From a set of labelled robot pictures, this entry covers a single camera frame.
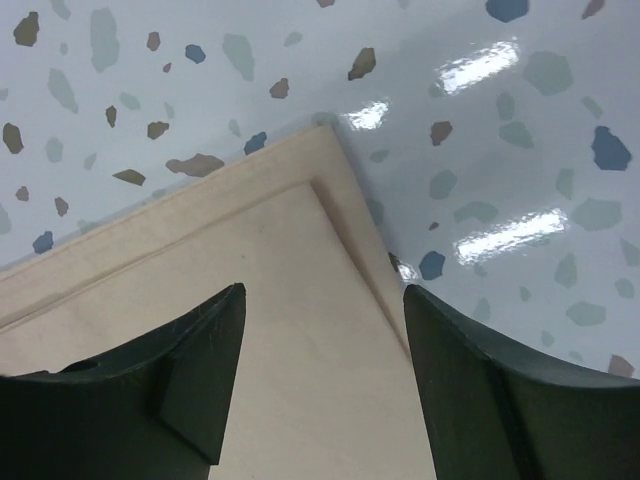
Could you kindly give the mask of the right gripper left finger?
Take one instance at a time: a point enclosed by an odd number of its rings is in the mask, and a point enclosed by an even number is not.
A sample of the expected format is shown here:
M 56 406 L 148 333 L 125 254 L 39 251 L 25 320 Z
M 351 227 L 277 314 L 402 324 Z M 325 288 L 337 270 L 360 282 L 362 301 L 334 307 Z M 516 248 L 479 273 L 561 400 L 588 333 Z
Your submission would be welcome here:
M 205 479 L 220 461 L 246 318 L 228 286 L 61 371 L 1 380 L 5 479 Z

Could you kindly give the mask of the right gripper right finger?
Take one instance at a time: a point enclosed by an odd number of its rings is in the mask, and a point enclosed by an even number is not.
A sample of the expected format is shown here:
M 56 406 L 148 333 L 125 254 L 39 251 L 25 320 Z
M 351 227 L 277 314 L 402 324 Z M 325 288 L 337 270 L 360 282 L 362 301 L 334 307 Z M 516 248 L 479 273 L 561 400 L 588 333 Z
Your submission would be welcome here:
M 539 352 L 419 285 L 403 304 L 437 478 L 638 478 L 638 380 Z

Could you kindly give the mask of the beige cloth wrap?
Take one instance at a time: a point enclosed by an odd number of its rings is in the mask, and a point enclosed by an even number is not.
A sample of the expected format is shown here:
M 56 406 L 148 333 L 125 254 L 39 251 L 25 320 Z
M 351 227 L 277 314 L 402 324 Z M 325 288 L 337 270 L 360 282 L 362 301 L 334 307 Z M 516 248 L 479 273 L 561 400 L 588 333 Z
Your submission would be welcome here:
M 328 127 L 4 273 L 1 380 L 61 371 L 236 283 L 245 327 L 205 479 L 434 477 L 402 291 Z

